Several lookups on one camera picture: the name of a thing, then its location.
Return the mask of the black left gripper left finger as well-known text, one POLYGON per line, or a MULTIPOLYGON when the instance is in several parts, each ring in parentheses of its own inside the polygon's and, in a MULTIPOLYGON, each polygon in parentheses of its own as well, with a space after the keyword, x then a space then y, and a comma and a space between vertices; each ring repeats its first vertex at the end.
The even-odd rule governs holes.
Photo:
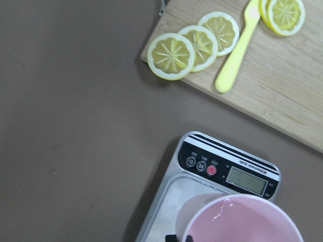
POLYGON ((168 234, 165 236, 165 242, 177 242, 177 236, 175 234, 168 234))

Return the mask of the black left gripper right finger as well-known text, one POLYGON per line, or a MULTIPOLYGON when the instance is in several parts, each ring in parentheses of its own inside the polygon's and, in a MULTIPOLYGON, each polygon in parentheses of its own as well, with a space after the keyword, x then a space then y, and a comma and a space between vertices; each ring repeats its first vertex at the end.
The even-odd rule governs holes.
POLYGON ((193 242, 193 237, 191 235, 186 236, 185 242, 193 242))

